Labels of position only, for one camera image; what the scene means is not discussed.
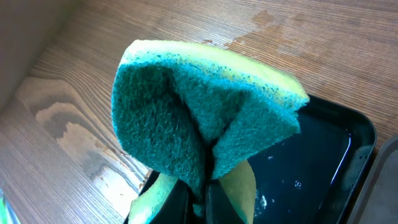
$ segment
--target brown wood grain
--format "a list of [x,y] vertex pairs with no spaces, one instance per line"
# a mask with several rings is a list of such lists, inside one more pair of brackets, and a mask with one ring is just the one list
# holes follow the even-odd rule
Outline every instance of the brown wood grain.
[[85,1],[0,117],[0,177],[24,223],[126,216],[149,170],[120,148],[110,96],[119,59],[136,39],[248,55],[366,114],[378,146],[398,133],[395,1]]

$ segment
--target tied sponge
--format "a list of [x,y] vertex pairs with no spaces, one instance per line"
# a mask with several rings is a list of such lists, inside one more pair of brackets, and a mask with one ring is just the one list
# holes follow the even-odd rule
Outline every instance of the tied sponge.
[[113,86],[112,117],[122,148],[186,182],[203,202],[206,179],[300,131],[309,100],[291,75],[202,44],[136,40]]

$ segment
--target wooden surface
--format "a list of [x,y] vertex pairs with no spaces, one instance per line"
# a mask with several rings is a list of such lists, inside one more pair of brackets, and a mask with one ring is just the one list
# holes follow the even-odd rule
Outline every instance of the wooden surface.
[[112,129],[111,89],[135,39],[203,42],[296,74],[398,133],[395,0],[92,0],[0,116],[0,181],[23,223],[121,223],[148,169]]

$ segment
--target black tray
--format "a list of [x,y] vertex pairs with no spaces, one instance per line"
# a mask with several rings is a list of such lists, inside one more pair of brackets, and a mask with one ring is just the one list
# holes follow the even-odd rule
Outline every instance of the black tray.
[[301,134],[248,159],[257,185],[254,224],[342,223],[369,172],[376,130],[365,115],[310,96],[298,120]]

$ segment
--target gray object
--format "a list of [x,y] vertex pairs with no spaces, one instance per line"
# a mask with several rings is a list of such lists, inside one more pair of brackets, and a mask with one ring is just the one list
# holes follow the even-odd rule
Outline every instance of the gray object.
[[380,148],[347,223],[398,223],[398,136]]

